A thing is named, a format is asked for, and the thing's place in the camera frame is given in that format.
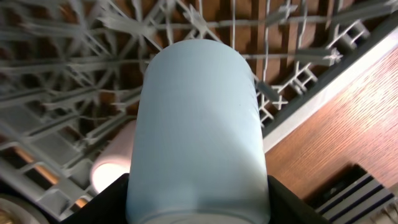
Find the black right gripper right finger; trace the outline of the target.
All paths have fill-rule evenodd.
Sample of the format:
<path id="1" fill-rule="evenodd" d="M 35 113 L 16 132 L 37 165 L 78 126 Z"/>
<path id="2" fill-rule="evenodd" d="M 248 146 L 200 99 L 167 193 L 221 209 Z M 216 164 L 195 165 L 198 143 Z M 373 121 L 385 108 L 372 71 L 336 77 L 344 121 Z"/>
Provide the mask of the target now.
<path id="1" fill-rule="evenodd" d="M 293 192 L 268 175 L 271 219 L 269 224 L 329 224 L 313 208 L 299 199 Z"/>

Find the light blue plastic cup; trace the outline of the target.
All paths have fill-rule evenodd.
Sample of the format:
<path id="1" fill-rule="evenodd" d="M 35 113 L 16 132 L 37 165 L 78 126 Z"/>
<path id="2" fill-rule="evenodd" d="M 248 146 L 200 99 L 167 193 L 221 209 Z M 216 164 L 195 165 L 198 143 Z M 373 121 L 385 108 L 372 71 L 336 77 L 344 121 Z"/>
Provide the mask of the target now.
<path id="1" fill-rule="evenodd" d="M 144 75 L 127 189 L 129 223 L 267 223 L 254 78 L 214 40 L 159 52 Z"/>

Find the pink plastic cup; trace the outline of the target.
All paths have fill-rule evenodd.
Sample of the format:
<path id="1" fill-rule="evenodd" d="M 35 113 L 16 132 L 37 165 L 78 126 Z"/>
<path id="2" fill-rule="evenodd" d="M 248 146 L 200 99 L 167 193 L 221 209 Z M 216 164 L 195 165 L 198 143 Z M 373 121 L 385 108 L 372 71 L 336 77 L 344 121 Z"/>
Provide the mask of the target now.
<path id="1" fill-rule="evenodd" d="M 125 173 L 129 173 L 136 132 L 136 120 L 128 123 L 95 160 L 90 183 L 97 194 Z"/>

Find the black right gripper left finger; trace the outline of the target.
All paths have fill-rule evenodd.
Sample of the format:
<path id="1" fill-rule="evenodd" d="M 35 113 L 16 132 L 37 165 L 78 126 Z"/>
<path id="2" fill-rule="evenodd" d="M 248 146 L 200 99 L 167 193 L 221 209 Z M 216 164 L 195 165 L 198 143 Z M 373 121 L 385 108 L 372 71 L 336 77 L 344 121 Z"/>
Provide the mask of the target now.
<path id="1" fill-rule="evenodd" d="M 129 174 L 123 174 L 61 224 L 127 224 L 128 181 Z"/>

